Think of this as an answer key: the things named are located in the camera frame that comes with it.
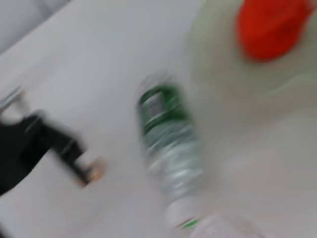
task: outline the green bottle label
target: green bottle label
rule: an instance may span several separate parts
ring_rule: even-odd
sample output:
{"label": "green bottle label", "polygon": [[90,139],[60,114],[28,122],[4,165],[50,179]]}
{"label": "green bottle label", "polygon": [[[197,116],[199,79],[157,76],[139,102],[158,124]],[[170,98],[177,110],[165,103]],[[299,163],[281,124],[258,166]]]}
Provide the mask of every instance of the green bottle label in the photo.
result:
{"label": "green bottle label", "polygon": [[180,94],[171,84],[159,85],[147,91],[139,100],[138,107],[144,135],[167,121],[189,121]]}

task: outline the black clip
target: black clip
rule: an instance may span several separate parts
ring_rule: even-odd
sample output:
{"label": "black clip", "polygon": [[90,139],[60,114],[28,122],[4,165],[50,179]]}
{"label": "black clip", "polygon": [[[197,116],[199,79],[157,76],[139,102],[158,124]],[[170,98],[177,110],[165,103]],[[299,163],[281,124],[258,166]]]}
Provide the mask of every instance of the black clip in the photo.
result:
{"label": "black clip", "polygon": [[[15,99],[9,100],[5,108]],[[0,196],[18,185],[49,150],[54,151],[84,185],[90,182],[91,171],[76,163],[83,149],[71,135],[46,124],[39,115],[28,116],[14,125],[0,122]]]}

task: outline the white countertop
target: white countertop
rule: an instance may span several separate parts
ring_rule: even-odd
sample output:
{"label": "white countertop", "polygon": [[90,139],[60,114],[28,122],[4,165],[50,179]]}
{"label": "white countertop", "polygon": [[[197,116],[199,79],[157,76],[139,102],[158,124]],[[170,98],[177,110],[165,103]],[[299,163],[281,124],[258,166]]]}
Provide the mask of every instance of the white countertop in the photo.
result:
{"label": "white countertop", "polygon": [[[134,105],[141,80],[158,69],[190,79],[186,34],[195,0],[74,0],[0,57],[0,92],[27,91],[33,110],[77,131],[84,160],[108,172],[81,190],[50,154],[0,199],[14,238],[171,238],[163,199],[146,176]],[[274,122],[224,113],[189,93],[204,144],[210,211],[250,214],[280,238],[317,235],[317,114]]]}

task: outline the red bottle cap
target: red bottle cap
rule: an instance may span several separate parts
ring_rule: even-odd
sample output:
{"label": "red bottle cap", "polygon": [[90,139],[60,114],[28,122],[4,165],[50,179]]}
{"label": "red bottle cap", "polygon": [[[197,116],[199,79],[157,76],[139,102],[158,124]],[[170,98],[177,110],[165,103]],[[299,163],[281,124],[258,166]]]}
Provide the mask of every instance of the red bottle cap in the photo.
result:
{"label": "red bottle cap", "polygon": [[312,11],[308,0],[245,0],[237,19],[238,39],[250,57],[274,59],[299,41]]}

